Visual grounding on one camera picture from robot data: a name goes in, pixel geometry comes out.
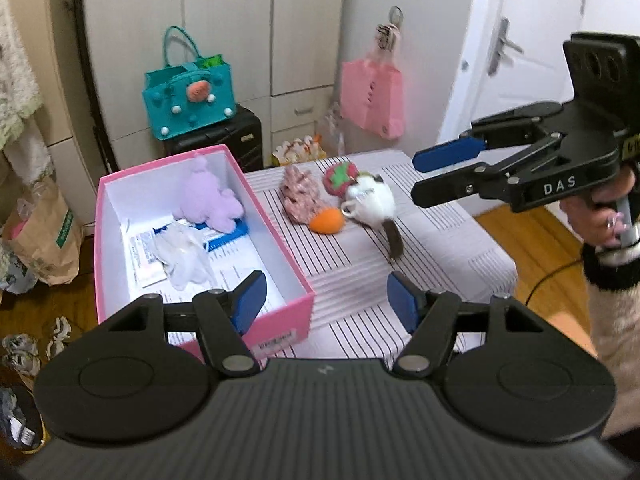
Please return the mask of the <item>person right forearm sleeve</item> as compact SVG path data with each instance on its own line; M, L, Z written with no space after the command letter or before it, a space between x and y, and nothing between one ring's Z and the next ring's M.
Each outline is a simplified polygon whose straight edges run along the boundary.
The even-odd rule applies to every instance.
M639 248L582 246L591 341L616 385L616 401L603 435L639 428Z

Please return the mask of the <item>person right hand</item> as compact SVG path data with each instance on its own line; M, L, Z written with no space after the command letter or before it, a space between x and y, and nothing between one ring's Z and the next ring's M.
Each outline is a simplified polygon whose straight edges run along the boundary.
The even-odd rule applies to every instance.
M589 198L574 195L560 201L572 230L593 247L620 247L620 237L630 229L631 223L620 212L606 206L626 197L634 188L634 172L623 167L617 177L595 188Z

